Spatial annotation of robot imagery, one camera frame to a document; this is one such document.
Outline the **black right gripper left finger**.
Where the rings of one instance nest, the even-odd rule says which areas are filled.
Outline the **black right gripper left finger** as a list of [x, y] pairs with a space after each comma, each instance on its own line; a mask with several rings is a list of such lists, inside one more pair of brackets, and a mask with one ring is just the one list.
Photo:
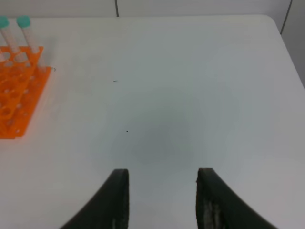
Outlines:
[[90, 201], [62, 228], [127, 229], [129, 212], [129, 171], [115, 169]]

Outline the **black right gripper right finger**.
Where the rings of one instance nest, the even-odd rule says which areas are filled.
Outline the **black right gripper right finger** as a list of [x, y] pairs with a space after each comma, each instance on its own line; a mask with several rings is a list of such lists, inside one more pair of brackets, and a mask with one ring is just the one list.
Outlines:
[[239, 198], [212, 168], [200, 168], [196, 183], [199, 229], [275, 228]]

